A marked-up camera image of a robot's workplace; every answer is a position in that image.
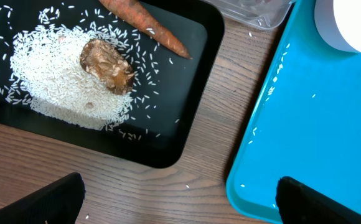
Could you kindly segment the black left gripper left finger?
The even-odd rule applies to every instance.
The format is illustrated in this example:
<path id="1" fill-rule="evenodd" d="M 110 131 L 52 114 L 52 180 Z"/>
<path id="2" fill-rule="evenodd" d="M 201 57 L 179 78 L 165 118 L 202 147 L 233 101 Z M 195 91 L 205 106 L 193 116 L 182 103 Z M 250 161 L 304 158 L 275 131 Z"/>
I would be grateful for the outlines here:
<path id="1" fill-rule="evenodd" d="M 75 223 L 85 199 L 81 175 L 73 172 L 0 209 L 0 223 Z"/>

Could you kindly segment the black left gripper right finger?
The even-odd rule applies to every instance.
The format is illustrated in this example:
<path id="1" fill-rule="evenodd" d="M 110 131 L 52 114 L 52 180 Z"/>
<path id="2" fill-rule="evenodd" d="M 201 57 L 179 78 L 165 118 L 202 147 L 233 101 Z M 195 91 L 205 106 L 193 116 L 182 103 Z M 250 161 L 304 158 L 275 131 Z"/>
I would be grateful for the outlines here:
<path id="1" fill-rule="evenodd" d="M 361 224 L 361 214 L 288 176 L 278 181 L 276 204 L 284 224 Z"/>

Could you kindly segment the white rice pile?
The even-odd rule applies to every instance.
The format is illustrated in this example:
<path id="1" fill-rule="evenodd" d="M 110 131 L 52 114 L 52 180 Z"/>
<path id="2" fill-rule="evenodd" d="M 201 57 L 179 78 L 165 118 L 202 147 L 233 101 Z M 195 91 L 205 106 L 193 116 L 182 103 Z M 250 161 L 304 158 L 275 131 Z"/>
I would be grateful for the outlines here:
<path id="1" fill-rule="evenodd" d="M 130 65 L 131 90 L 116 95 L 80 65 L 84 45 L 105 40 Z M 112 131 L 152 118 L 164 67 L 160 45 L 93 1 L 0 1 L 0 120 L 32 118 Z"/>

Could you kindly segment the brown nut clump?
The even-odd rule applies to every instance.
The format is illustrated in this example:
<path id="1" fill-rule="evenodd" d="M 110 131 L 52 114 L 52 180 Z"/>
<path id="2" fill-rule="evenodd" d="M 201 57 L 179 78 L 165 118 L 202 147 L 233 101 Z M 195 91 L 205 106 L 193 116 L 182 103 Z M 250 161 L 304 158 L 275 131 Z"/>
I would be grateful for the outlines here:
<path id="1" fill-rule="evenodd" d="M 132 66 L 106 40 L 89 40 L 80 54 L 80 65 L 115 95 L 125 95 L 133 89 L 135 72 Z"/>

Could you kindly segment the pink bowl with nuts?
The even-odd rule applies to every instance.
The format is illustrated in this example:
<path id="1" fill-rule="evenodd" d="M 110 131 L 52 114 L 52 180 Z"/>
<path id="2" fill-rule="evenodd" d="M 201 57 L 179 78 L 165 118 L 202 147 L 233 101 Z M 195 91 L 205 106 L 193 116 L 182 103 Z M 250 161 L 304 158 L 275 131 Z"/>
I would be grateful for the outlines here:
<path id="1" fill-rule="evenodd" d="M 328 45 L 361 54 L 361 0 L 316 0 L 314 22 Z"/>

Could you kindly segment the orange carrot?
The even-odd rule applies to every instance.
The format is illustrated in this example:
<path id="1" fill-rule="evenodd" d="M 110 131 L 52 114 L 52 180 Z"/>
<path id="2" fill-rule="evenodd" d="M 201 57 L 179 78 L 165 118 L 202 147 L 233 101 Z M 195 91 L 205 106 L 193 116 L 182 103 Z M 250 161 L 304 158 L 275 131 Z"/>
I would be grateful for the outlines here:
<path id="1" fill-rule="evenodd" d="M 99 0 L 114 15 L 147 34 L 175 54 L 191 59 L 184 44 L 137 0 Z"/>

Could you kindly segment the clear plastic waste bin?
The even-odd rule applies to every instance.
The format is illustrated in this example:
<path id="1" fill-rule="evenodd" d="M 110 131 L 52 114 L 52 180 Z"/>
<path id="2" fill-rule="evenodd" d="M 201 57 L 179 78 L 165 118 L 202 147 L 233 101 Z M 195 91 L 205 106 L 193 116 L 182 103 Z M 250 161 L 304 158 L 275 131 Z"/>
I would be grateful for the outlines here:
<path id="1" fill-rule="evenodd" d="M 296 0 L 205 0 L 227 18 L 259 30 L 271 30 L 285 19 Z"/>

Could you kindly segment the teal serving tray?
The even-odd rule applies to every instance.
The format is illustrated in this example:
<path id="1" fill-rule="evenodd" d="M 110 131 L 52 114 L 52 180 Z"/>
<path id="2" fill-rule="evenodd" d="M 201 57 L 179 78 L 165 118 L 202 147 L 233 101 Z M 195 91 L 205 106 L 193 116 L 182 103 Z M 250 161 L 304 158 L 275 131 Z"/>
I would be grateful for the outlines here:
<path id="1" fill-rule="evenodd" d="M 266 222 L 284 176 L 361 214 L 361 54 L 323 41 L 315 4 L 294 5 L 227 178 L 232 207 Z"/>

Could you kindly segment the black plastic tray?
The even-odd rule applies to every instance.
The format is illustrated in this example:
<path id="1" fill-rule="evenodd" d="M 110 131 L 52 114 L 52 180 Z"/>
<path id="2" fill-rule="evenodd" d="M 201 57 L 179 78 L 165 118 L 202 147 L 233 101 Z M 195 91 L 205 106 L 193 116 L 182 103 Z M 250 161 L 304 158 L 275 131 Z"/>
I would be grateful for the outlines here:
<path id="1" fill-rule="evenodd" d="M 0 0 L 0 123 L 155 168 L 181 156 L 219 50 L 225 23 L 204 1 L 144 1 L 143 6 L 188 49 L 184 59 L 105 9 L 98 1 Z M 137 71 L 131 111 L 123 124 L 97 131 L 44 116 L 10 68 L 16 34 L 38 25 L 105 31 L 125 43 Z"/>

